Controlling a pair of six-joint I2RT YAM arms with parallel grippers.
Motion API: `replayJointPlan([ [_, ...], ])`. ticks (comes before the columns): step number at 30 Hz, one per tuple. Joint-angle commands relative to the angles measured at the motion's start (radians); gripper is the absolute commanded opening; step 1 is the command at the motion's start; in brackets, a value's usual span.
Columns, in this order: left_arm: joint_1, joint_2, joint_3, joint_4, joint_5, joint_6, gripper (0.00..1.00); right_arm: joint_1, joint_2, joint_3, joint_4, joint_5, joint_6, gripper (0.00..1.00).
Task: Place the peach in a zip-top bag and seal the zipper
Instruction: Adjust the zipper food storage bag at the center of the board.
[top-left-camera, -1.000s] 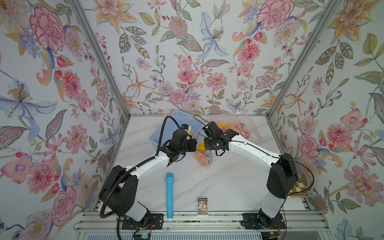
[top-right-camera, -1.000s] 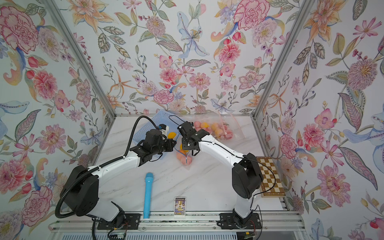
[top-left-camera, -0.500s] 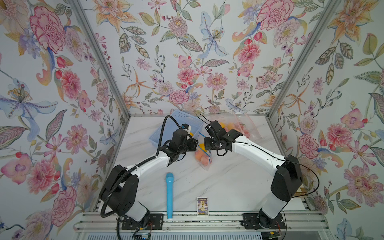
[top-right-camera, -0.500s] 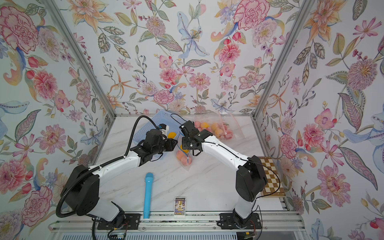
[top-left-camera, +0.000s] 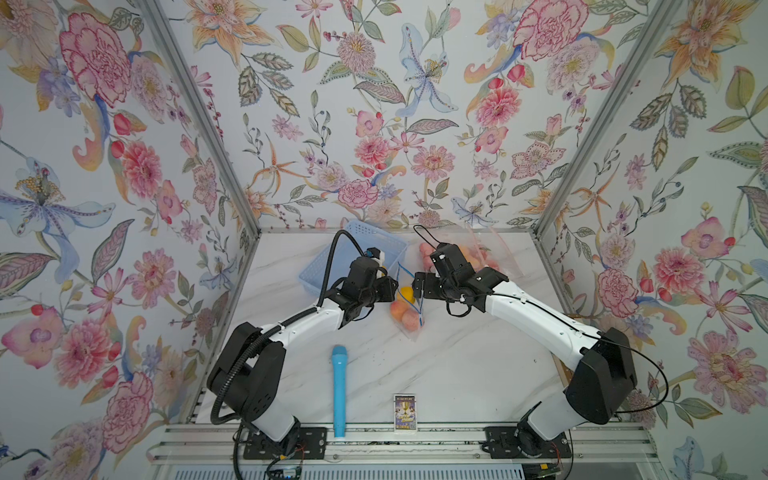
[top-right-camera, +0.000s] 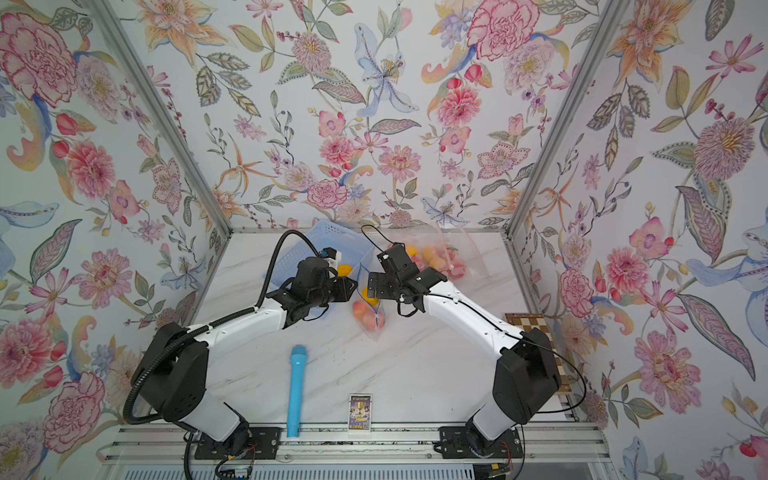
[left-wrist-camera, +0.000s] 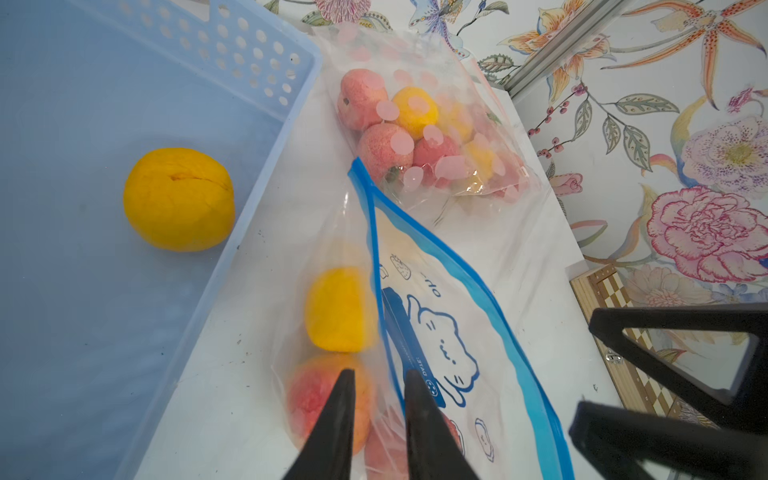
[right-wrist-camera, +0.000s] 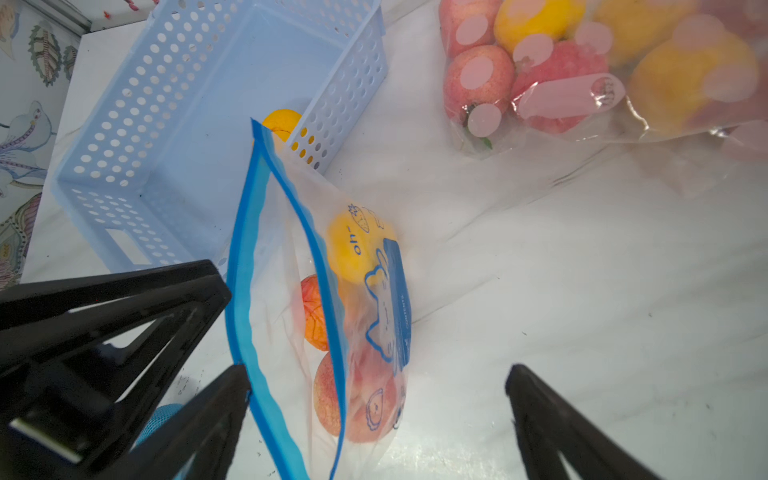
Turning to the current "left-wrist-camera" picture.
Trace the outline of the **yellow peach top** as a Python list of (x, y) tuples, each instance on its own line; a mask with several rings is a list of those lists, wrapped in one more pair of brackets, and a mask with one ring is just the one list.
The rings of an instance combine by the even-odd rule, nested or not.
[(361, 270), (343, 266), (317, 275), (306, 293), (304, 325), (320, 349), (340, 353), (369, 349), (375, 337), (375, 309)]

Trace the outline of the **dark pink peach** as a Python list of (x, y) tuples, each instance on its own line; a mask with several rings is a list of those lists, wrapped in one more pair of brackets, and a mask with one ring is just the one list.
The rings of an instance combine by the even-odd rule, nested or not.
[(414, 148), (414, 140), (405, 129), (396, 124), (381, 123), (362, 134), (357, 155), (371, 179), (379, 183), (392, 169), (410, 168)]

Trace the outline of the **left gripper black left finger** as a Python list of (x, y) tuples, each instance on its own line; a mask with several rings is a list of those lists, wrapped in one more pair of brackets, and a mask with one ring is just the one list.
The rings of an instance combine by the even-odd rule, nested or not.
[(344, 369), (284, 480), (350, 478), (355, 406), (355, 372)]

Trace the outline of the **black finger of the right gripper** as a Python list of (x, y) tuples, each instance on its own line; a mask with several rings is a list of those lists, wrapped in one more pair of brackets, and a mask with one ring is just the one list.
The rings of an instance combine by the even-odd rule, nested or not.
[(651, 462), (697, 479), (765, 479), (767, 438), (582, 401), (569, 435), (605, 479), (649, 479)]
[[(589, 331), (607, 340), (598, 330), (599, 309), (593, 312)], [(729, 305), (669, 307), (657, 313), (643, 308), (623, 308), (621, 313), (641, 314), (649, 326), (683, 327), (687, 333), (713, 333), (714, 344), (699, 340), (691, 346), (693, 354), (680, 357), (681, 370), (706, 386), (706, 395), (714, 400), (707, 405), (683, 386), (653, 377), (674, 391), (717, 426), (756, 434), (767, 432), (767, 305), (743, 303)]]

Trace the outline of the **orange red peach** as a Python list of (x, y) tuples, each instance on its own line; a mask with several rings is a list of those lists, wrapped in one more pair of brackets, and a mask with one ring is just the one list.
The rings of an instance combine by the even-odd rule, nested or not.
[(315, 427), (331, 391), (345, 369), (355, 372), (353, 454), (360, 453), (369, 436), (376, 402), (376, 383), (354, 355), (323, 354), (301, 364), (288, 382), (286, 410), (290, 435), (301, 449)]

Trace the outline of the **clear blue zip-top bag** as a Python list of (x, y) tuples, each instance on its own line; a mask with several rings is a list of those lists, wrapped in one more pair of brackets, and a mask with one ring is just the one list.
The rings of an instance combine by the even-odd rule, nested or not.
[(357, 267), (375, 309), (372, 346), (356, 356), (376, 383), (374, 421), (405, 425), (405, 376), (417, 370), (470, 467), (483, 479), (570, 479), (557, 414), (492, 291), (442, 240), (388, 199), (360, 161), (341, 204), (311, 242), (273, 341), (273, 388), (286, 410), (288, 382), (316, 347), (304, 302), (321, 272)]

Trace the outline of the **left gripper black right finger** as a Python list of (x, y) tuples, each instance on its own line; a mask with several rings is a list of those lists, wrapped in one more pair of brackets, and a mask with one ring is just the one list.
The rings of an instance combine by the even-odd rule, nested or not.
[(405, 414), (410, 479), (478, 479), (417, 370), (405, 376)]

